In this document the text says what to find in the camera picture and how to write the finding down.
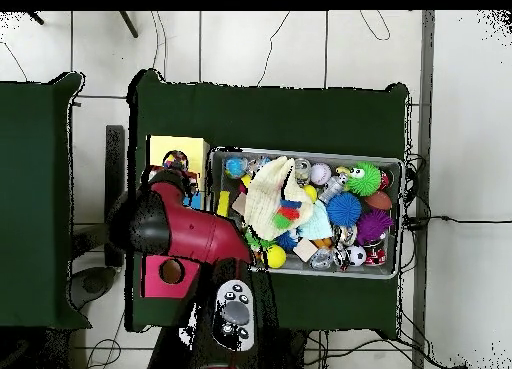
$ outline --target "blue toy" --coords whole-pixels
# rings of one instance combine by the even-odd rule
[[[327,204],[327,215],[334,225],[351,227],[361,216],[361,203],[353,194],[339,194]]]
[[[279,237],[276,237],[275,241],[284,251],[291,251],[297,246],[297,244],[299,244],[299,237],[297,235],[297,231],[292,229],[281,234]]]
[[[238,179],[245,175],[249,162],[247,159],[230,157],[226,159],[226,175],[232,179]]]

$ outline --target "yellow ball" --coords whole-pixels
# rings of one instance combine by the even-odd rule
[[[274,244],[267,249],[267,262],[270,268],[278,269],[286,262],[286,253]]]
[[[308,184],[308,185],[304,185],[303,190],[306,191],[306,194],[309,196],[311,201],[314,203],[316,200],[316,188],[313,187],[312,185]]]

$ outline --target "bin of toys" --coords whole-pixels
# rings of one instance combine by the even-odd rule
[[[389,279],[399,270],[398,159],[217,147],[208,210],[233,220],[271,272]]]

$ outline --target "green spiky ball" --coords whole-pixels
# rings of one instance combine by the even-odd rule
[[[349,191],[362,197],[371,196],[379,188],[380,170],[368,162],[359,162],[355,168],[363,169],[364,176],[362,178],[349,178],[347,181]]]

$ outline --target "white cloth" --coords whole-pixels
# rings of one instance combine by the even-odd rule
[[[286,230],[279,229],[273,222],[281,202],[281,188],[288,175],[284,197],[286,200],[300,201],[299,218]],[[281,156],[264,165],[251,181],[245,203],[245,222],[251,225],[259,238],[273,240],[285,231],[297,228],[307,222],[313,214],[313,203],[295,179],[295,160]]]

